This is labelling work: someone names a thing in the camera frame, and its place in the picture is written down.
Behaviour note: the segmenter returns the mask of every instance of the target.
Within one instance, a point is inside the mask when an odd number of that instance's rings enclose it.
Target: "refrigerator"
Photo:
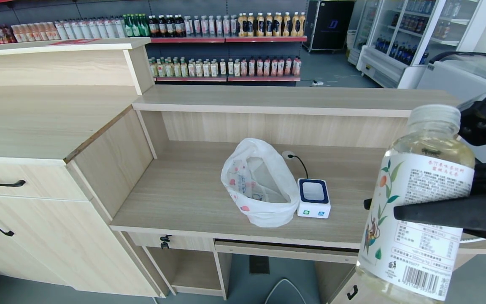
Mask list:
[[[356,67],[384,88],[415,89],[430,58],[474,51],[486,26],[486,0],[367,0],[371,4],[376,12]],[[362,25],[357,35],[363,37]],[[356,38],[353,48],[362,42]]]

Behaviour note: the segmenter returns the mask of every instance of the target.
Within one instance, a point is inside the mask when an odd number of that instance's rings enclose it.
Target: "black cable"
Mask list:
[[[289,157],[289,158],[293,158],[293,157],[295,157],[295,158],[299,159],[299,161],[300,161],[300,162],[301,162],[301,164],[303,165],[303,169],[305,169],[305,175],[306,175],[306,177],[307,177],[307,179],[308,179],[308,178],[309,178],[309,173],[307,172],[307,167],[305,167],[305,164],[303,163],[303,161],[301,160],[301,158],[299,158],[299,156],[297,156],[297,155],[289,155],[288,157]]]

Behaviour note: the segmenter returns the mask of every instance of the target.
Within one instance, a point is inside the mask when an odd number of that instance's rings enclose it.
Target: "drawer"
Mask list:
[[[161,248],[160,244],[164,242],[164,237],[167,235],[160,233],[129,232],[129,236],[137,246]],[[168,235],[166,243],[168,244],[168,248],[178,250],[199,250],[209,252],[215,250],[213,239],[207,237]]]
[[[0,185],[0,195],[76,201],[90,199],[80,190],[64,166],[0,162],[0,184],[3,184]]]
[[[346,264],[355,264],[357,260],[357,250],[261,242],[215,240],[215,251]]]

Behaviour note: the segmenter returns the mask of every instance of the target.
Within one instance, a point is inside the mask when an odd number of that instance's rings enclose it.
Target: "barcode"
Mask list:
[[[408,266],[405,268],[405,275],[402,279],[403,283],[411,284],[413,287],[424,290],[428,293],[436,292],[436,287],[438,286],[439,280],[440,277],[437,275],[420,271]]]

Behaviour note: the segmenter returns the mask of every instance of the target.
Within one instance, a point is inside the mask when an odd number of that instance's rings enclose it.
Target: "cabinet door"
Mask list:
[[[90,202],[0,196],[0,221],[77,290],[158,296]]]
[[[12,226],[6,226],[0,221],[0,229],[13,231]],[[7,236],[0,232],[0,274],[20,279],[45,283],[65,285],[55,273],[36,260],[15,242],[14,235]]]

